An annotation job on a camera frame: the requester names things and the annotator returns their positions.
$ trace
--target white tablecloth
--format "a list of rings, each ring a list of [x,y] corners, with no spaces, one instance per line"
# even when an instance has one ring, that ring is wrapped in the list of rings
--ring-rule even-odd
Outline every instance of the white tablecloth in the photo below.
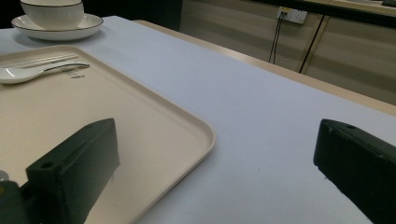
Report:
[[[139,223],[371,223],[314,165],[318,126],[343,121],[396,146],[395,117],[119,17],[62,43],[0,30],[0,54],[59,44],[87,51],[217,133],[208,158]]]

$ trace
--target plastic tray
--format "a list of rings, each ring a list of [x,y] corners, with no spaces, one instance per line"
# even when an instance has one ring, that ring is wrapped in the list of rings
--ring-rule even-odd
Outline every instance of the plastic tray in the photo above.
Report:
[[[114,118],[121,166],[86,223],[142,216],[212,149],[203,121],[86,52],[68,46],[0,56],[0,66],[76,53],[90,68],[0,84],[0,170],[21,186],[25,168],[84,125]]]

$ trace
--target chopsticks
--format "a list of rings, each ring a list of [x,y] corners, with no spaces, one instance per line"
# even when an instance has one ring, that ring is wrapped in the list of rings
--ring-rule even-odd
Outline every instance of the chopsticks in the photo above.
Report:
[[[13,67],[13,68],[36,67],[36,66],[43,65],[43,64],[57,63],[57,62],[61,62],[61,61],[75,59],[77,57],[78,57],[77,54],[66,54],[66,55],[60,55],[60,56],[54,56],[54,57],[50,57],[50,58],[45,58],[45,59],[32,60],[32,61],[28,61],[28,62],[7,64],[7,65],[3,65],[2,67],[6,67],[6,68],[10,68],[10,67]]]

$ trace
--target white saucer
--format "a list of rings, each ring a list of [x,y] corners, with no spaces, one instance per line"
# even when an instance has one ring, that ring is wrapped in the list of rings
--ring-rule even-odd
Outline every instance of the white saucer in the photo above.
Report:
[[[37,39],[44,40],[74,40],[81,39],[96,34],[102,26],[103,19],[90,14],[84,14],[84,19],[76,29],[53,31],[46,30],[35,23],[26,15],[19,16],[11,21],[12,26],[17,28],[21,33]]]

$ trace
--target electrical cable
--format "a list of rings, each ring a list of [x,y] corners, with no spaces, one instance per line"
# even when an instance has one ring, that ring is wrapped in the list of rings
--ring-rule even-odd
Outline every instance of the electrical cable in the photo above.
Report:
[[[285,12],[280,12],[279,18],[277,19],[277,24],[276,24],[276,30],[275,30],[275,36],[273,40],[273,45],[271,47],[271,53],[270,53],[270,58],[268,59],[268,63],[271,62],[272,54],[274,53],[274,62],[275,64],[275,59],[276,59],[276,46],[277,46],[277,40],[279,39],[279,31],[280,31],[280,25],[282,23],[283,18],[285,17],[286,13]]]
[[[280,22],[279,22],[279,27],[277,28],[276,42],[275,42],[275,47],[274,47],[274,64],[275,64],[275,58],[276,58],[277,40],[279,39],[279,34],[280,34],[280,26],[282,25],[283,17],[285,15],[286,15],[286,13],[284,13],[283,16],[281,17]]]
[[[298,71],[299,73],[302,73],[302,72],[303,72],[303,68],[304,68],[304,66],[305,66],[306,60],[308,59],[308,55],[309,55],[309,53],[311,52],[311,49],[312,49],[312,47],[313,47],[313,45],[314,45],[315,39],[317,38],[318,32],[319,32],[319,30],[320,30],[320,26],[321,26],[321,24],[323,23],[324,18],[325,18],[325,15],[322,15],[322,17],[321,17],[321,19],[320,19],[320,23],[319,23],[319,25],[318,25],[318,28],[317,28],[317,30],[315,31],[314,38],[312,39],[311,44],[309,45],[308,51],[307,51],[306,54],[305,54],[305,57],[304,57],[304,60],[303,60],[303,64],[301,65],[300,70]]]

